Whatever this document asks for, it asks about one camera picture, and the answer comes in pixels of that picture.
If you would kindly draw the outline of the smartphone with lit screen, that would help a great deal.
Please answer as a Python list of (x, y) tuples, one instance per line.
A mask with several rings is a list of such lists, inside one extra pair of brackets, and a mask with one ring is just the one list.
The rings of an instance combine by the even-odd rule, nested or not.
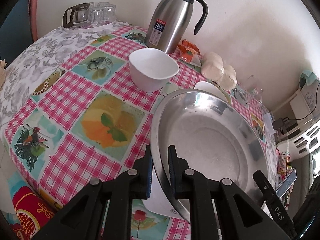
[(286, 178), (279, 184), (279, 186), (276, 189), (276, 194), (278, 198), (281, 198), (289, 189), (291, 186), (295, 183), (297, 179), (297, 172), (296, 168), (293, 167), (289, 174), (286, 176)]

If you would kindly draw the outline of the stainless steel thermos jug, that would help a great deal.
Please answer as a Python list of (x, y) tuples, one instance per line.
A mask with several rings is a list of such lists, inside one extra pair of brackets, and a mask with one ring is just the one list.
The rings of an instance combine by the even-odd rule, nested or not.
[(202, 15), (194, 28), (196, 35), (203, 26), (208, 5), (204, 0), (161, 0), (151, 18), (144, 43), (149, 48), (173, 53), (184, 35), (193, 13), (194, 2), (202, 5)]

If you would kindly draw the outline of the checked picture tablecloth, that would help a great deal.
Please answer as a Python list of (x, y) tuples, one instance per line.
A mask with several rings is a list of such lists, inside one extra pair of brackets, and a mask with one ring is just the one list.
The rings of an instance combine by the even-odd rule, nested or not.
[(144, 35), (126, 22), (78, 34), (60, 27), (7, 67), (1, 142), (10, 198), (1, 214), (18, 239), (31, 239), (92, 177), (106, 181), (131, 168), (150, 142), (160, 101), (203, 81), (175, 51), (179, 72), (160, 90), (139, 89), (128, 60)]

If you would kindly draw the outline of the white square floral plate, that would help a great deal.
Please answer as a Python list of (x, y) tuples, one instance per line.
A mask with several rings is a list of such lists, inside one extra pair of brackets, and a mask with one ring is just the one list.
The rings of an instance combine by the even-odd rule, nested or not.
[(154, 167), (152, 168), (151, 193), (147, 200), (142, 200), (147, 210), (158, 215), (171, 218), (183, 219), (165, 196), (156, 176)]

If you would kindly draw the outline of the grey sofa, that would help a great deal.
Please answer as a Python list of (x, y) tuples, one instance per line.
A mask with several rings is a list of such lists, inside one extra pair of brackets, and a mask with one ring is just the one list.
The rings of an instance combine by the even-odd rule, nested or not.
[(293, 218), (299, 208), (304, 203), (306, 195), (313, 184), (314, 170), (319, 167), (316, 159), (312, 154), (308, 154), (300, 159), (292, 162), (292, 166), (296, 169), (297, 179), (293, 184), (293, 190), (290, 194), (290, 202), (288, 214)]

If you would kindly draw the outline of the white power strip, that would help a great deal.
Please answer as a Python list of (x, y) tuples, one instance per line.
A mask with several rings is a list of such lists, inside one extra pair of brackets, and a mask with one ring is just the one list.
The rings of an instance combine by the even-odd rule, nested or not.
[(263, 123), (264, 123), (264, 132), (266, 137), (268, 137), (270, 140), (274, 140), (274, 134), (276, 133), (273, 128), (273, 119), (272, 115), (267, 112), (263, 115)]

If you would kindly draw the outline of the upturned drinking glass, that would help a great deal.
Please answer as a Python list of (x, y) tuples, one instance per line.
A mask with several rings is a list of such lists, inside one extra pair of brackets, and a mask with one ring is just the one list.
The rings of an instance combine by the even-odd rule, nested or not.
[(101, 26), (104, 23), (104, 9), (102, 7), (93, 7), (89, 12), (88, 23), (91, 27)]
[(103, 9), (104, 22), (114, 22), (116, 18), (116, 6), (109, 2), (99, 2), (97, 4), (99, 8)]

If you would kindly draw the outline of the large stainless steel pan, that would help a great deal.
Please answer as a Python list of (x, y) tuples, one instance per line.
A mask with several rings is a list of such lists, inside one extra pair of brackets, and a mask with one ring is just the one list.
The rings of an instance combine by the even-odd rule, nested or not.
[(150, 128), (153, 166), (172, 208), (190, 220), (188, 200), (175, 200), (170, 185), (168, 147), (206, 178), (229, 178), (259, 207), (263, 194), (253, 180), (257, 170), (268, 176), (268, 164), (249, 122), (222, 99), (196, 89), (180, 89), (156, 107)]

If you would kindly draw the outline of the white angular bowl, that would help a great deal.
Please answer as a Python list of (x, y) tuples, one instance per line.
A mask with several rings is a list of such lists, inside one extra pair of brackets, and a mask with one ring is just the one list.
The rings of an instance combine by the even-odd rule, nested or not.
[(164, 87), (180, 70), (173, 58), (155, 48), (132, 52), (129, 55), (129, 67), (133, 83), (147, 93)]

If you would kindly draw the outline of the strawberry pattern bowl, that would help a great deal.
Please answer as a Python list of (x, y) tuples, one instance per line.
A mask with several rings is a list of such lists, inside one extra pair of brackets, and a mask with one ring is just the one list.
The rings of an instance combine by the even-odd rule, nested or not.
[(216, 87), (212, 83), (209, 83), (207, 81), (200, 81), (200, 82), (197, 82), (194, 85), (194, 88), (197, 89), (197, 90), (201, 90), (201, 91), (207, 92), (209, 94), (213, 94), (214, 96), (224, 100), (228, 104), (231, 103), (230, 97), (227, 96), (226, 93), (222, 92), (218, 87)]

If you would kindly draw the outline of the orange snack packet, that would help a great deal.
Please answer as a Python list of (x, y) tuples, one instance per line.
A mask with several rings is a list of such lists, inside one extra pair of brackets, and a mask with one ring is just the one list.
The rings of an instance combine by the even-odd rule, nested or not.
[(183, 39), (179, 44), (180, 59), (185, 63), (193, 66), (201, 66), (201, 53), (197, 46), (186, 39)]

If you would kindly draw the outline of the colourful candy tube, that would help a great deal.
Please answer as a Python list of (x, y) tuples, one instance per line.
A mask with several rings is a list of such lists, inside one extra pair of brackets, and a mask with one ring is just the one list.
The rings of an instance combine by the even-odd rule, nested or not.
[(277, 167), (277, 171), (279, 175), (285, 175), (287, 173), (289, 161), (290, 161), (290, 154), (287, 151), (279, 154), (278, 167)]

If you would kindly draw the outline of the crumpled beige cloth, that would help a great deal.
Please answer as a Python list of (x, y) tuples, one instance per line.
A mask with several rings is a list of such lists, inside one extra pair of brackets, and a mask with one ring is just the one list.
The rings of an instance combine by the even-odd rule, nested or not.
[(5, 72), (5, 67), (7, 66), (7, 62), (5, 60), (0, 60), (0, 88), (2, 88), (5, 77), (6, 77), (6, 72)]

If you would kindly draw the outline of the clear glass mug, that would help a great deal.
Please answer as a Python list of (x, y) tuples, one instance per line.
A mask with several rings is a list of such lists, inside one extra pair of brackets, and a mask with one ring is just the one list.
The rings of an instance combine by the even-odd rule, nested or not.
[(234, 96), (242, 105), (247, 107), (259, 107), (262, 104), (263, 90), (254, 75), (248, 77), (242, 85), (234, 90)]

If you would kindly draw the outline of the black power adapter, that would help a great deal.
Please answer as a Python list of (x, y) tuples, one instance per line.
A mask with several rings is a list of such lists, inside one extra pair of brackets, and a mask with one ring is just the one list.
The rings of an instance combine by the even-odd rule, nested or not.
[(272, 126), (274, 130), (281, 129), (282, 127), (289, 127), (290, 126), (290, 119), (288, 117), (279, 118), (272, 122)]

